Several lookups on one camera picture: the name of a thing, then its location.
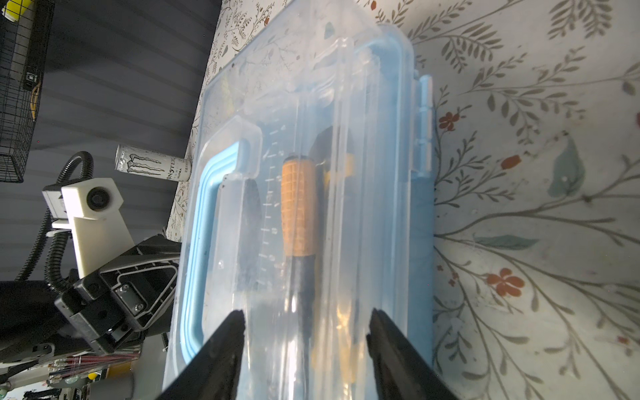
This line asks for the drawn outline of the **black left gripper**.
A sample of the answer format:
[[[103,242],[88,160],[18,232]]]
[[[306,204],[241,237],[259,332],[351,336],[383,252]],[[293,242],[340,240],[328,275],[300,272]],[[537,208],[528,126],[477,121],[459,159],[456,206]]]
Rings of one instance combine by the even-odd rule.
[[[116,353],[170,330],[180,245],[156,235],[59,293],[44,281],[1,283],[1,360]]]

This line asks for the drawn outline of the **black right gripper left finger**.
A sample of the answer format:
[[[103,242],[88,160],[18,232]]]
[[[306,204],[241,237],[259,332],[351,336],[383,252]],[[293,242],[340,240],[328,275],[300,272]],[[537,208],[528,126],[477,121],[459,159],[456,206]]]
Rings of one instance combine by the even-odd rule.
[[[234,400],[238,395],[246,320],[232,311],[159,400]]]

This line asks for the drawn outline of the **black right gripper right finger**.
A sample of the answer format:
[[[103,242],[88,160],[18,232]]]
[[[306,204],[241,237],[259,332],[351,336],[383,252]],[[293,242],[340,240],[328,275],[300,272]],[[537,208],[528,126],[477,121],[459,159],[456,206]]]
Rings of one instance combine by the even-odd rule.
[[[457,399],[385,311],[372,311],[369,329],[368,352],[380,399]]]

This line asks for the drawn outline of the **blue clear plastic tool box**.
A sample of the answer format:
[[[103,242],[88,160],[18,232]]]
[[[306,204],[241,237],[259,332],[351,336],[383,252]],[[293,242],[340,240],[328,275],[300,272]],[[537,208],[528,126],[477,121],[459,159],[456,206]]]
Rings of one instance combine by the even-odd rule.
[[[356,1],[225,1],[194,120],[163,393],[376,399],[371,316],[409,311],[429,80]]]

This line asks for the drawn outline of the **orange handled screwdriver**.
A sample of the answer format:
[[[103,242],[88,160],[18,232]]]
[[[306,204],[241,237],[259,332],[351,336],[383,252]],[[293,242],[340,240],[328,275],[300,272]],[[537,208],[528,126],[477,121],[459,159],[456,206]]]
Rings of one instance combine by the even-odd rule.
[[[302,385],[301,398],[309,399],[318,253],[317,176],[311,158],[291,155],[284,160],[281,200],[284,254],[291,270],[292,312],[298,320],[297,381]]]

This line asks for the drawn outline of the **yellow black handled screwdriver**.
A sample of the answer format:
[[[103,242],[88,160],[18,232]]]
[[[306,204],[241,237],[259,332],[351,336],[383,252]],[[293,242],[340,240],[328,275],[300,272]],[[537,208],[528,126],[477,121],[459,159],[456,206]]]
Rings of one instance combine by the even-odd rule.
[[[311,365],[329,368],[350,358],[358,310],[358,267],[353,254],[353,141],[329,127],[315,139],[313,163],[316,250],[313,265]]]

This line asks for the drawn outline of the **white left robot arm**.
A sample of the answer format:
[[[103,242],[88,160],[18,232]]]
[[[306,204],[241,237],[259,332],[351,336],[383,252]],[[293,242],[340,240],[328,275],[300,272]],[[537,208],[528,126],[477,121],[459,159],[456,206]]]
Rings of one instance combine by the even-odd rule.
[[[169,333],[179,243],[137,243],[110,178],[75,153],[43,189],[47,209],[30,255],[1,284],[1,360],[31,362],[89,351],[112,355]]]

